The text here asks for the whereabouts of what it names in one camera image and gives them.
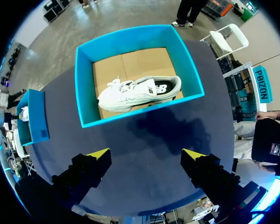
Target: white chair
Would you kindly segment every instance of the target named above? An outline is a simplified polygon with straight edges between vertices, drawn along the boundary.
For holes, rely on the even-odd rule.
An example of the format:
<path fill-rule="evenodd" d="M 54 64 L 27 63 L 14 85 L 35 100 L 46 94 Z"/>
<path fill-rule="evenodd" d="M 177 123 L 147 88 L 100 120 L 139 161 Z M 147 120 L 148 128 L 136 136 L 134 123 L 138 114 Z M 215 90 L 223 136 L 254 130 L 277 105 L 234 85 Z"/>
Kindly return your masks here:
<path fill-rule="evenodd" d="M 243 45 L 242 47 L 233 50 L 229 46 L 227 41 L 224 39 L 223 35 L 219 32 L 219 31 L 221 31 L 223 29 L 226 29 L 226 28 L 229 28 L 230 31 L 237 37 L 237 39 Z M 248 39 L 245 37 L 243 32 L 235 24 L 229 24 L 228 26 L 223 27 L 223 28 L 221 28 L 221 29 L 219 29 L 217 31 L 210 31 L 210 35 L 206 36 L 205 38 L 203 38 L 200 41 L 204 41 L 208 37 L 210 37 L 210 43 L 211 43 L 211 40 L 213 39 L 217 43 L 217 45 L 221 48 L 221 50 L 223 51 L 223 55 L 221 57 L 218 57 L 217 60 L 219 60 L 222 57 L 226 57 L 227 55 L 232 54 L 233 52 L 236 52 L 238 50 L 241 50 L 241 49 L 246 48 L 246 47 L 249 46 Z"/>

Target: dark blue table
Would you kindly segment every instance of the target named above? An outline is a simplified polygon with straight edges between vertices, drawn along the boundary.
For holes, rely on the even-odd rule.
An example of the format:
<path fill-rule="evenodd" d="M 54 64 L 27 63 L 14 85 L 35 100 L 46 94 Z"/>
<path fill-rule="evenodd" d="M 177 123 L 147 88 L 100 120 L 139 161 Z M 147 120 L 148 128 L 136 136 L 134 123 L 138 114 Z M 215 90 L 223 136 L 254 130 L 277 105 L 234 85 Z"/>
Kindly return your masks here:
<path fill-rule="evenodd" d="M 112 165 L 80 206 L 106 216 L 141 216 L 172 210 L 204 196 L 180 165 L 181 150 L 213 153 L 231 171 L 231 104 L 219 65 L 203 42 L 185 42 L 205 96 L 145 114 L 82 129 L 74 68 L 43 88 L 50 139 L 28 146 L 37 173 L 50 182 L 78 153 L 110 148 Z"/>

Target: white sneaker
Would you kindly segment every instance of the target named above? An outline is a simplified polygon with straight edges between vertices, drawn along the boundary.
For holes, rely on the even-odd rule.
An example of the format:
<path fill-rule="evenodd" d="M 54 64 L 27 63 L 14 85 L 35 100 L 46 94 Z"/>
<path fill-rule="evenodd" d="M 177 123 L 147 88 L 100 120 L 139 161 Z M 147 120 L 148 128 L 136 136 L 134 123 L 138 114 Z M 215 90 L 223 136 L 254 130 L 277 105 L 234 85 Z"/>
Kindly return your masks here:
<path fill-rule="evenodd" d="M 178 76 L 148 76 L 135 82 L 114 79 L 98 97 L 98 105 L 106 111 L 128 112 L 133 106 L 174 99 L 182 87 Z"/>
<path fill-rule="evenodd" d="M 174 21 L 171 25 L 174 26 L 174 27 L 184 27 L 185 26 L 185 24 L 179 24 L 176 21 Z"/>
<path fill-rule="evenodd" d="M 187 22 L 187 24 L 188 24 L 189 27 L 193 27 L 194 26 L 194 24 L 191 23 L 191 22 Z"/>

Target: cardboard box bottom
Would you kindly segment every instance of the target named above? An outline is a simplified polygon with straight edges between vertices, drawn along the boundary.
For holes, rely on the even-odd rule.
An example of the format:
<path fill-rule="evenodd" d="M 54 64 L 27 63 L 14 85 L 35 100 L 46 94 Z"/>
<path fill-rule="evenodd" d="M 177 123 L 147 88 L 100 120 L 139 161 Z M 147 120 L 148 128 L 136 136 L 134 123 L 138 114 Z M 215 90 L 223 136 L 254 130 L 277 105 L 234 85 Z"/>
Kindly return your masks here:
<path fill-rule="evenodd" d="M 176 76 L 174 67 L 166 48 L 137 50 L 116 55 L 93 64 L 93 76 L 97 97 L 107 88 L 107 84 L 116 78 L 120 81 L 132 80 L 146 76 Z M 183 98 L 182 91 L 176 99 Z M 156 103 L 134 106 L 131 111 L 146 108 Z M 105 111 L 98 107 L 101 119 L 116 116 L 121 113 Z"/>

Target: hand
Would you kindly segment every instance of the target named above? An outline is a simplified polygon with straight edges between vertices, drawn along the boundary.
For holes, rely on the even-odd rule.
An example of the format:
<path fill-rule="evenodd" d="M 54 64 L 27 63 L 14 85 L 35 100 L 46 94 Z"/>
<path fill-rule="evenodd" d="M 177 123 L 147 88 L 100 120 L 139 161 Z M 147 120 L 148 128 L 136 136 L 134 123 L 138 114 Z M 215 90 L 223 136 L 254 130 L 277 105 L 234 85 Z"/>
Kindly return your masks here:
<path fill-rule="evenodd" d="M 256 114 L 256 120 L 263 120 L 264 118 L 267 118 L 268 115 L 266 112 L 258 112 Z"/>

